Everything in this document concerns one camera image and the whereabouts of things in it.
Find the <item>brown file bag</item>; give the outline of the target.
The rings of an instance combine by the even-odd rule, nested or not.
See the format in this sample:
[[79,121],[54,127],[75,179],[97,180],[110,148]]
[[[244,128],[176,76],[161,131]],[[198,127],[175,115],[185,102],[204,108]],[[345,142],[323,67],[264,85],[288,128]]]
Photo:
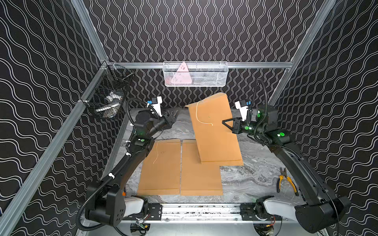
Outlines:
[[181,195],[223,195],[220,167],[201,163],[196,140],[182,142]]
[[180,194],[181,140],[156,140],[143,161],[137,194]]
[[222,124],[232,113],[225,93],[186,106],[189,110],[201,163],[243,166],[236,134]]

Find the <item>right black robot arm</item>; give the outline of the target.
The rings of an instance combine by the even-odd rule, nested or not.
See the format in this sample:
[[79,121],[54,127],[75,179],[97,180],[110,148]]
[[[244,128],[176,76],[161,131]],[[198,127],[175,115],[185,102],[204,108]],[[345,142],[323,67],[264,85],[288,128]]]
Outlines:
[[351,206],[346,196],[340,196],[330,188],[311,167],[302,155],[300,148],[293,141],[290,133],[278,127],[278,111],[268,105],[266,87],[264,104],[256,109],[252,102],[241,100],[235,103],[241,116],[223,120],[222,123],[234,134],[245,133],[251,140],[267,146],[284,164],[277,182],[277,191],[281,190],[281,181],[286,179],[293,187],[294,194],[301,196],[304,203],[296,204],[279,200],[270,195],[257,199],[255,213],[258,218],[280,216],[300,224],[309,233],[317,233],[331,225],[339,225],[340,220]]

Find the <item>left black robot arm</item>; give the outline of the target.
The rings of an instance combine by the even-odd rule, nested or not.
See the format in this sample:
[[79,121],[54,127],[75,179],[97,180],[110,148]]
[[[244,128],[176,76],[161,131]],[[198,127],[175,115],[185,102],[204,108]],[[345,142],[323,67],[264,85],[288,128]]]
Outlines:
[[89,185],[86,200],[76,215],[76,226],[81,231],[93,231],[105,225],[117,227],[124,217],[139,213],[128,211],[123,191],[126,183],[137,166],[148,156],[155,144],[155,135],[159,131],[171,129],[180,112],[178,108],[157,112],[152,103],[145,103],[146,108],[138,112],[133,119],[130,102],[142,103],[137,98],[126,101],[126,114],[133,125],[132,133],[126,145],[126,154],[121,161],[100,181]]

